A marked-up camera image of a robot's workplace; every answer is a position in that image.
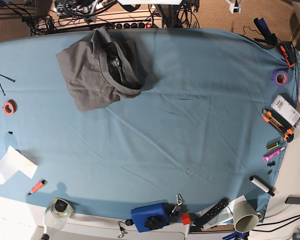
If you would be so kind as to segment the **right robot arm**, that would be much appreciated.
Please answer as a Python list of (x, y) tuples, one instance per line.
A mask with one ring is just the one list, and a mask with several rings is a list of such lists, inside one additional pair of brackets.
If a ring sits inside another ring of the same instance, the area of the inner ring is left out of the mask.
[(61, 19), (87, 19), (106, 11), (102, 0), (54, 0), (52, 10)]

